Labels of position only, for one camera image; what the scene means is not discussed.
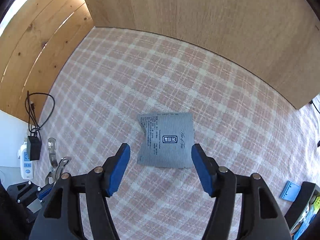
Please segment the grey tea bag packet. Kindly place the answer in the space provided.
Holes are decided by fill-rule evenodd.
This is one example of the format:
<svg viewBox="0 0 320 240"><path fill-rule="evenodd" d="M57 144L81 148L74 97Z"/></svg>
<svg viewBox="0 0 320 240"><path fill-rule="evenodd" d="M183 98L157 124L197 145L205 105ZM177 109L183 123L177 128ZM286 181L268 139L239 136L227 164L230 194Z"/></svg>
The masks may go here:
<svg viewBox="0 0 320 240"><path fill-rule="evenodd" d="M144 132L137 163L161 168L191 168L193 115L189 112L138 115Z"/></svg>

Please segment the silver metal carabiner tool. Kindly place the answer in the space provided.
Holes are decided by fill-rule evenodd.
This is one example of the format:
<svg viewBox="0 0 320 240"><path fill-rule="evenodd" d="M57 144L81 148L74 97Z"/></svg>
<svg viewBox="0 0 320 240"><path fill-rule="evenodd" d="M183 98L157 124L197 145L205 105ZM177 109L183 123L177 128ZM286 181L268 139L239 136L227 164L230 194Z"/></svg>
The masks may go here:
<svg viewBox="0 0 320 240"><path fill-rule="evenodd" d="M61 177L65 167L71 162L71 157L63 157L60 161L57 161L56 155L56 139L48 139L48 153L49 153L49 172L45 178L46 184L55 184L56 181Z"/></svg>

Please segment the black storage tray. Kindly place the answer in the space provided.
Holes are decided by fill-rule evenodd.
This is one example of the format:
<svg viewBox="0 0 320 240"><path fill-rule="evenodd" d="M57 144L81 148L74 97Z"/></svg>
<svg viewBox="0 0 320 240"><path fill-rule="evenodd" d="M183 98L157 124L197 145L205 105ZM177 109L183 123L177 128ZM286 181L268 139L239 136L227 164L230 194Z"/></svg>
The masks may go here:
<svg viewBox="0 0 320 240"><path fill-rule="evenodd" d="M319 186L304 181L285 219L292 239L319 239Z"/></svg>

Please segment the white power strip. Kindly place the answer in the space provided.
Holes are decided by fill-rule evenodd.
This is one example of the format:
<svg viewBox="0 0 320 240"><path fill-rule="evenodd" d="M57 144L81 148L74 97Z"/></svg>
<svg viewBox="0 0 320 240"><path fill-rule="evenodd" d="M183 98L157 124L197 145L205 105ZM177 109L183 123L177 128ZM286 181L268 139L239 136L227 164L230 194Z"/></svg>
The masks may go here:
<svg viewBox="0 0 320 240"><path fill-rule="evenodd" d="M27 142L24 142L23 145L21 145L17 156L20 160L21 177L25 180L33 179L33 162L30 161L28 157Z"/></svg>

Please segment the blue plastic phone stand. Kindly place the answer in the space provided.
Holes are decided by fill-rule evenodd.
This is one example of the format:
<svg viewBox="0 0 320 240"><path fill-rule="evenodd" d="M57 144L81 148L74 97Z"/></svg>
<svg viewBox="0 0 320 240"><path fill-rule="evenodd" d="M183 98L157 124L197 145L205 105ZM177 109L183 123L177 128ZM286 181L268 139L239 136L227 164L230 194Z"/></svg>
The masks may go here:
<svg viewBox="0 0 320 240"><path fill-rule="evenodd" d="M288 180L279 197L285 201L294 202L300 192L300 189L300 185Z"/></svg>

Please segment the black power adapter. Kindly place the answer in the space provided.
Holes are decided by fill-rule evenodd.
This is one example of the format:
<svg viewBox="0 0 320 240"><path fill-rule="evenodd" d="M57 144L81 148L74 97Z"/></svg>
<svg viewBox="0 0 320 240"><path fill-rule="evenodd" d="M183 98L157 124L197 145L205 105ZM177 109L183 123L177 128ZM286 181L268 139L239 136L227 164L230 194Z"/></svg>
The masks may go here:
<svg viewBox="0 0 320 240"><path fill-rule="evenodd" d="M36 136L30 135L27 137L27 154L30 161L40 159L42 143Z"/></svg>

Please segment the pine wood side panel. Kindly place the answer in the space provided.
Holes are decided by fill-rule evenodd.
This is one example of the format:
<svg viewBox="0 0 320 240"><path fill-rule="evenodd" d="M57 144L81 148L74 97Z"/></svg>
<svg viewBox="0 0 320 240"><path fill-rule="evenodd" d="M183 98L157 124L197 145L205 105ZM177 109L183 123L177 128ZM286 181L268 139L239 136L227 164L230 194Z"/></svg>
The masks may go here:
<svg viewBox="0 0 320 240"><path fill-rule="evenodd" d="M27 121L33 93L40 116L44 93L93 26L85 0L27 0L1 35L1 110Z"/></svg>

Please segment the wooden cabinet panel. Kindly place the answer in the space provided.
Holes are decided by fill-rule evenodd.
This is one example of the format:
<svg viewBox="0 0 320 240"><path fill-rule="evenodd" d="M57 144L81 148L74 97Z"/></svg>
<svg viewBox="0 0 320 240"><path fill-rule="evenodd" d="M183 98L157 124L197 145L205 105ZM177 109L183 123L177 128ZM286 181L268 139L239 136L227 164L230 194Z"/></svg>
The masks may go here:
<svg viewBox="0 0 320 240"><path fill-rule="evenodd" d="M85 0L96 27L147 31L219 54L299 109L319 94L319 19L306 0Z"/></svg>

